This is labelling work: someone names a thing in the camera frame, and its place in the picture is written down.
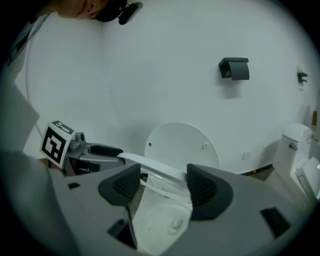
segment toilet paper holder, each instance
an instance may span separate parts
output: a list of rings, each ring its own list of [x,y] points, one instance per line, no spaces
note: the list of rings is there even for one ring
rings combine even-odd
[[[250,73],[247,58],[223,58],[219,63],[222,78],[249,80]]]

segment white toilet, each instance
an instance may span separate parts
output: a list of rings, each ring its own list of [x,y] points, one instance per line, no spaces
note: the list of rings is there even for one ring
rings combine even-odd
[[[132,226],[137,250],[160,255],[187,230],[193,210],[187,187],[187,164],[220,168],[213,144],[197,128],[184,123],[158,126],[149,135],[144,156],[118,157],[141,164],[148,174]]]
[[[274,162],[274,171],[265,181],[302,212],[310,213],[320,197],[320,162],[309,159],[312,131],[295,123],[282,134]]]

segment white wall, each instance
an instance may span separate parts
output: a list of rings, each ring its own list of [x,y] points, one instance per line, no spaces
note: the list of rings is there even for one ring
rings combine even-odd
[[[41,131],[48,121],[61,120],[83,131],[90,142],[123,148],[103,74],[102,26],[96,20],[49,16],[31,46],[31,104],[40,114]],[[25,87],[24,72],[17,78],[20,87]],[[38,157],[40,141],[38,131],[33,129],[25,153]]]
[[[113,109],[137,153],[155,127],[183,122],[209,136],[222,169],[241,173],[272,163],[286,125],[311,124],[319,56],[281,7],[267,0],[141,2],[129,24],[103,27]],[[221,79],[224,57],[248,58],[250,80]],[[309,75],[304,86],[297,65]],[[242,161],[244,151],[251,159]]]
[[[210,138],[222,169],[242,173],[272,162],[286,125],[311,123],[319,56],[282,8],[267,0],[141,2],[125,26],[56,15],[44,23],[29,67],[42,130],[59,119],[88,141],[143,155],[154,128],[188,123]],[[250,80],[221,79],[224,57],[248,58]],[[304,86],[297,65],[309,75]],[[31,141],[28,150],[39,150]],[[242,161],[244,151],[251,159]]]

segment toilet tank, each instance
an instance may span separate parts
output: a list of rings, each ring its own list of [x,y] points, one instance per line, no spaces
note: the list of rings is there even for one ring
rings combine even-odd
[[[290,172],[298,161],[308,160],[311,139],[309,127],[300,123],[290,125],[282,134],[273,167],[281,172]]]

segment toilet lid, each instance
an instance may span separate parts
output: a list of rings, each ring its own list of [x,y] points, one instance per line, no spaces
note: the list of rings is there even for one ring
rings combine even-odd
[[[185,173],[187,164],[220,168],[209,138],[185,123],[167,123],[154,129],[146,141],[144,156]]]

